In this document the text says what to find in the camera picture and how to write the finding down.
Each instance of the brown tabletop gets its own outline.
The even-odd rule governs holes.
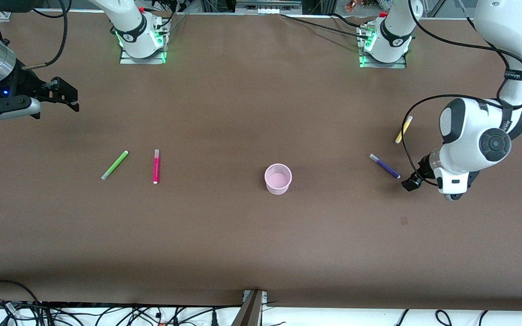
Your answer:
[[[416,33],[407,69],[359,68],[354,37],[277,15],[191,15],[166,64],[120,65],[106,16],[69,17],[64,54],[37,74],[77,87],[81,111],[47,103],[41,120],[0,122],[0,278],[42,301],[213,305],[262,288],[283,306],[522,309],[522,136],[459,202],[406,192],[368,158],[409,176],[394,144],[406,110],[442,93],[493,97],[495,54]],[[484,44],[464,21],[423,24]],[[62,22],[15,14],[2,29],[36,64]],[[416,161],[441,145],[448,101],[413,113]],[[265,189],[272,163],[292,170],[283,196]],[[27,299],[4,285],[0,297]]]

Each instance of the cup rim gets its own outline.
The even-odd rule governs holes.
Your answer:
[[[287,182],[286,185],[284,185],[281,188],[272,187],[271,185],[269,185],[269,182],[267,181],[267,172],[269,171],[270,168],[275,167],[276,165],[281,165],[282,167],[285,167],[287,169],[287,171],[290,173],[290,180]],[[271,188],[273,188],[275,190],[283,190],[283,189],[289,187],[290,184],[291,184],[291,180],[293,180],[293,179],[294,179],[294,174],[291,173],[290,168],[287,165],[284,165],[283,163],[274,163],[272,165],[269,165],[269,167],[265,170],[265,184],[267,184],[269,187],[271,187]]]

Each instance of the green marker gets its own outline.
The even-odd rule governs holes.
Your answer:
[[[112,164],[112,166],[110,166],[108,168],[108,171],[106,171],[106,173],[104,173],[104,175],[100,179],[102,179],[102,180],[108,179],[108,176],[110,176],[110,173],[113,173],[114,170],[116,170],[118,165],[120,165],[120,163],[122,163],[122,161],[124,161],[124,159],[126,158],[127,155],[128,155],[128,151],[124,151],[124,153],[122,153],[122,155],[120,155],[120,157],[118,157],[118,159]]]

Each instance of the cable connector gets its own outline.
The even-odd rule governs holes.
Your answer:
[[[211,326],[219,326],[219,321],[217,320],[217,311],[213,308],[213,318],[211,320]]]

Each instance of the yellow marker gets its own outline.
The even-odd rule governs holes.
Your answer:
[[[404,122],[404,127],[402,127],[402,132],[398,131],[398,137],[396,137],[396,143],[400,144],[402,141],[402,134],[406,134],[406,129],[408,129],[408,126],[410,126],[410,122],[412,122],[412,116],[409,115],[408,118],[406,118],[406,122]]]

